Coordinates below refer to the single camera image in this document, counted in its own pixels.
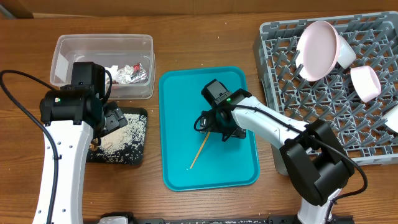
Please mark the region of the white tissue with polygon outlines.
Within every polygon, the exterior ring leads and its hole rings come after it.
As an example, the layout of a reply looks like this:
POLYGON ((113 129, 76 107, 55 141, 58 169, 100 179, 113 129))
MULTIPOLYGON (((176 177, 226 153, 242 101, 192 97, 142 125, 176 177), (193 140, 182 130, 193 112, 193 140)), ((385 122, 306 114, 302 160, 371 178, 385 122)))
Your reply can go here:
POLYGON ((118 65, 106 67, 106 71, 111 74, 113 84, 125 84, 124 68, 119 68, 118 65))

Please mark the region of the red silver foil wrapper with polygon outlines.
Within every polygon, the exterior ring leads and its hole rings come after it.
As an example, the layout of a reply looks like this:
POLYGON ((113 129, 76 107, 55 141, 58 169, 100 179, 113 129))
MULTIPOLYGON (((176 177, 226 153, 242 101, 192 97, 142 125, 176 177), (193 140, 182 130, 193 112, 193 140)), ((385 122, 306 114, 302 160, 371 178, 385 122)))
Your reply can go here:
POLYGON ((123 68, 123 76, 126 84, 143 83, 149 78, 147 71, 141 63, 133 66, 126 65, 123 68))

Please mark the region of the large white plate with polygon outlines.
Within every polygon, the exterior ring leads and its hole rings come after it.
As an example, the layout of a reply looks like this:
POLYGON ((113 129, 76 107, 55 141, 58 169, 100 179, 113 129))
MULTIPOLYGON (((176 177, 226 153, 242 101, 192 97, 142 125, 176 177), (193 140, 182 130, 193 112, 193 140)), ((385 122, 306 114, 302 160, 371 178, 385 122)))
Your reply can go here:
POLYGON ((336 29, 326 21, 311 23, 299 38, 296 51, 296 66, 301 65, 299 75, 315 82, 322 79, 334 68, 340 41, 336 29))

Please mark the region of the grey dishwasher rack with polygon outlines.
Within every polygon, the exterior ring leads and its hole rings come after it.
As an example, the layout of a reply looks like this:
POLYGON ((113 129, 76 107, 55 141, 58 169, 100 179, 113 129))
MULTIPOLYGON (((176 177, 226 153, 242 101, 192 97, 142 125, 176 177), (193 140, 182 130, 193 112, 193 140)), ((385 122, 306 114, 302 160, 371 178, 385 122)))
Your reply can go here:
POLYGON ((296 120, 326 121, 346 153, 361 166, 395 164, 397 133, 386 114, 397 108, 397 13, 377 12, 327 17, 356 53, 354 67, 368 65, 381 94, 365 103, 354 90, 349 70, 336 66, 308 82, 295 63, 296 46, 310 19, 265 22, 253 45, 257 73, 268 107, 296 120))

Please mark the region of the grey bowl with rice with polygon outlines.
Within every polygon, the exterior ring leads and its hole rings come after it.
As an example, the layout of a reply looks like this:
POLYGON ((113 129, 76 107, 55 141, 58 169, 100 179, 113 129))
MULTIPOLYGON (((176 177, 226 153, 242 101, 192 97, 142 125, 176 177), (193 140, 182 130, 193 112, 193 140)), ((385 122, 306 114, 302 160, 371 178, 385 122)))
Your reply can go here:
POLYGON ((347 69, 355 60, 356 60, 356 53, 351 48, 349 43, 340 35, 340 50, 338 54, 337 63, 343 68, 347 69))

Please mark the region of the pink bowl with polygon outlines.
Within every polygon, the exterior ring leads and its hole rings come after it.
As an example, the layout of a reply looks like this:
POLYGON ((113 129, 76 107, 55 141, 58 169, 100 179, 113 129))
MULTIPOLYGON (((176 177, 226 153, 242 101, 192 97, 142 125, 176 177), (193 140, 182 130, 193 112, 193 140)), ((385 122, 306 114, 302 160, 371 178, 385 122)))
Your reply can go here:
POLYGON ((363 102, 367 103, 381 94, 381 84, 372 67, 354 67, 350 74, 354 89, 363 102))

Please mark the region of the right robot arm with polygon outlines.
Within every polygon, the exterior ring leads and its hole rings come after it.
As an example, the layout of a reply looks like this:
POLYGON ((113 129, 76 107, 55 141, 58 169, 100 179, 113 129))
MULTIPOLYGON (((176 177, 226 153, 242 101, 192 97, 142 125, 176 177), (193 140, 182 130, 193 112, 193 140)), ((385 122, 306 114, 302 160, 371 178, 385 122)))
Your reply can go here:
POLYGON ((339 217, 331 210, 355 162, 344 154, 328 123, 310 124, 288 118, 263 105, 242 88, 231 92, 218 80, 206 84, 201 95, 211 110, 195 121, 196 131, 215 132, 226 141, 244 138, 246 131, 260 135, 274 147, 275 167, 287 175, 302 198, 295 215, 269 216, 266 223, 353 223, 352 216, 339 217))

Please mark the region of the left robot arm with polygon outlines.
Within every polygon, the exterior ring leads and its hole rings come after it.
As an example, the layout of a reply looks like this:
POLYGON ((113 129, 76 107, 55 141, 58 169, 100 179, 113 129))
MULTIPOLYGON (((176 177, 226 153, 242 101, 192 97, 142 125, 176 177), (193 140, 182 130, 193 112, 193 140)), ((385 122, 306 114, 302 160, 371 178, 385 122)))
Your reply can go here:
POLYGON ((75 62, 70 84, 41 100, 45 153, 34 223, 82 223, 88 150, 127 125, 121 109, 108 101, 110 76, 101 65, 75 62))

